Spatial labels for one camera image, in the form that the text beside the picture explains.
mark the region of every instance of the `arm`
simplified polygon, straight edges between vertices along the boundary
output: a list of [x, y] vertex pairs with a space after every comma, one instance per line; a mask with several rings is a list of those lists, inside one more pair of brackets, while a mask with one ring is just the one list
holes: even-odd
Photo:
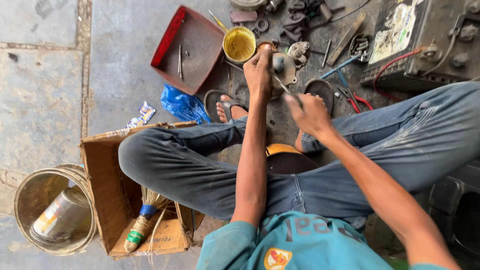
[[243, 65], [250, 92], [250, 106], [240, 153], [231, 222], [246, 221], [258, 228], [266, 204], [266, 109], [272, 96], [270, 62], [266, 48]]
[[395, 232], [405, 246], [410, 265], [428, 263], [460, 269], [433, 220], [415, 199], [387, 172], [356, 150], [333, 127], [319, 97], [300, 95], [298, 102], [287, 97], [298, 126], [315, 136], [342, 162], [378, 216]]

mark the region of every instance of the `teal t-shirt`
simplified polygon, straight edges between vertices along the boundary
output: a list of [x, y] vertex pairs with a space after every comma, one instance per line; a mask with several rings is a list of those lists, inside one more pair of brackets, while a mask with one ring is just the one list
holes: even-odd
[[[392, 268], [348, 223], [290, 211], [263, 220], [259, 230], [236, 221], [204, 240], [198, 270], [374, 270]], [[414, 265], [413, 270], [444, 270]]]

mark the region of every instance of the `man's right hand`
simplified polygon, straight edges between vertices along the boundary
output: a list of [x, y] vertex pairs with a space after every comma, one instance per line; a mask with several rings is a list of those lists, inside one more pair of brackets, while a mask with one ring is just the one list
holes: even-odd
[[243, 64], [251, 101], [262, 101], [265, 105], [272, 97], [272, 48], [270, 45]]
[[302, 102], [303, 108], [300, 108], [299, 102], [291, 95], [285, 95], [285, 101], [299, 128], [319, 141], [335, 135], [336, 130], [330, 121], [324, 100], [305, 94], [297, 94], [297, 96]]

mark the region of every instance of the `yellow grease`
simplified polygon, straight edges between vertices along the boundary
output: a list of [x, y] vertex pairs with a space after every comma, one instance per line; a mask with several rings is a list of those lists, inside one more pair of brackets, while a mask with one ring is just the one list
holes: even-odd
[[255, 51], [252, 36], [242, 29], [234, 29], [225, 40], [225, 52], [231, 59], [242, 61], [249, 58]]

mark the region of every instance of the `pliers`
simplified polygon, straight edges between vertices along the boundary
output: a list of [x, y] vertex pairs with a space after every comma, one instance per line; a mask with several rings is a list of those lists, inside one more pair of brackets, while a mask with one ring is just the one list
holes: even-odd
[[[347, 97], [347, 100], [350, 102], [350, 104], [352, 104], [352, 107], [353, 109], [357, 112], [357, 113], [360, 113], [360, 110], [359, 108], [357, 107], [357, 105], [355, 105], [355, 102], [353, 101], [352, 97], [349, 96], [349, 93], [341, 86], [336, 86], [336, 88], [345, 96]], [[353, 98], [356, 100], [356, 101], [360, 101], [361, 103], [367, 105], [368, 109], [369, 110], [373, 110], [373, 107], [370, 105], [370, 103], [366, 100], [364, 100], [363, 98], [360, 98], [359, 96], [357, 96], [357, 94], [355, 94], [355, 92], [353, 92]]]

